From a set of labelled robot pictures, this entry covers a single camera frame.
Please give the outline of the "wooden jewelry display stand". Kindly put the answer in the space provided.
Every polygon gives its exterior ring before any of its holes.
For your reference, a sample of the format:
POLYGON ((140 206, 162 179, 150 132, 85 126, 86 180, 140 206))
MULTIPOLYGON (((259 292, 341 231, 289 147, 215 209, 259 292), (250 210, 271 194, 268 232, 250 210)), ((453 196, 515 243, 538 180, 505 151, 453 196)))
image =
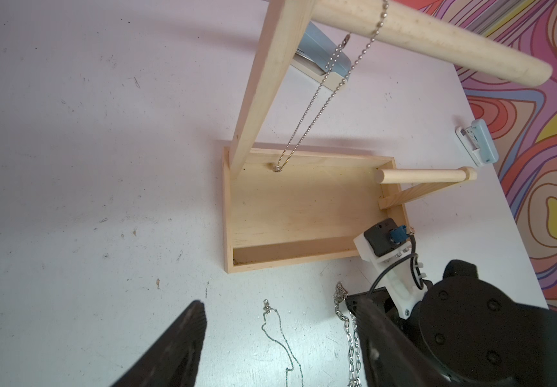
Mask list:
POLYGON ((391 1, 271 2, 222 161, 228 273, 355 256, 355 238, 371 225, 406 221, 406 203, 477 178, 472 167, 399 169, 388 156, 256 148, 312 21, 525 86, 553 73, 545 61, 391 1))

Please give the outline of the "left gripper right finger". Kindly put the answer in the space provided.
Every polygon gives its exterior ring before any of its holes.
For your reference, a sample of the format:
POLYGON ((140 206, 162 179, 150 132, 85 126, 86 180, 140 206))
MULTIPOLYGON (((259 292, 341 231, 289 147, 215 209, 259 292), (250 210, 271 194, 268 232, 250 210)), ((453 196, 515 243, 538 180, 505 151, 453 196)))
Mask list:
POLYGON ((370 298, 357 299, 354 315, 367 385, 448 385, 448 380, 370 298))

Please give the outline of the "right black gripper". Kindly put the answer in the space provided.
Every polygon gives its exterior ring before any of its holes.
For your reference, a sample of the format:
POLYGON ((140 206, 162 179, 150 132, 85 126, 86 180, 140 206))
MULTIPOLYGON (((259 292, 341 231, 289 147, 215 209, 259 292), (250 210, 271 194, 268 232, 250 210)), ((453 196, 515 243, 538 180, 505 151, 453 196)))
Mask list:
MULTIPOLYGON (((376 290, 375 293, 368 295, 367 293, 357 293, 357 294, 353 294, 350 295, 346 298, 346 306, 348 308, 348 311, 355 317, 354 313, 356 310, 356 301, 358 298, 360 297, 367 297, 370 298, 370 300, 373 301, 373 303, 375 303, 376 306, 378 306, 378 308, 380 308, 385 314, 386 316, 391 319, 391 321, 404 333, 404 335, 406 335, 408 337, 408 339, 417 347, 417 349, 425 356, 425 358, 429 361, 429 363, 438 371, 440 372, 436 366, 434 366, 433 362, 426 356, 425 351, 422 348, 419 348, 417 345, 417 337, 418 335, 420 335, 420 331, 417 328, 417 325, 415 324, 415 322, 413 322, 412 318, 409 319, 401 319, 398 316, 398 312, 396 310, 396 308, 394 307, 394 304, 388 294, 387 291, 385 290, 376 290)), ((451 380, 449 380, 449 378, 445 375, 443 375, 441 372, 440 374, 448 380, 448 385, 447 386, 451 386, 453 385, 453 382, 451 380)))

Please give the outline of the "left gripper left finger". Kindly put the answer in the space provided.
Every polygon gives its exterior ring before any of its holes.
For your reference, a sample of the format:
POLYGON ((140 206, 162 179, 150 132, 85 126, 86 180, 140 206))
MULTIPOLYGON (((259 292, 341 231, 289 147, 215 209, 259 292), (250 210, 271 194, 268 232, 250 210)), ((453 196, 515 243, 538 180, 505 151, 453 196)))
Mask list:
POLYGON ((204 303, 192 302, 113 385, 193 386, 207 325, 204 303))

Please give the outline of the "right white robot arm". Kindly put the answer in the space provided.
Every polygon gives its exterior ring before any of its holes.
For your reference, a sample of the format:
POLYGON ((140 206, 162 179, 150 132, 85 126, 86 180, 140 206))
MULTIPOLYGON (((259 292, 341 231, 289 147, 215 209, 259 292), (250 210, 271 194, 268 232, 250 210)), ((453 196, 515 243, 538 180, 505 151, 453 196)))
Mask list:
POLYGON ((370 386, 557 386, 557 312, 516 303, 450 261, 406 319, 381 288, 347 308, 370 386))

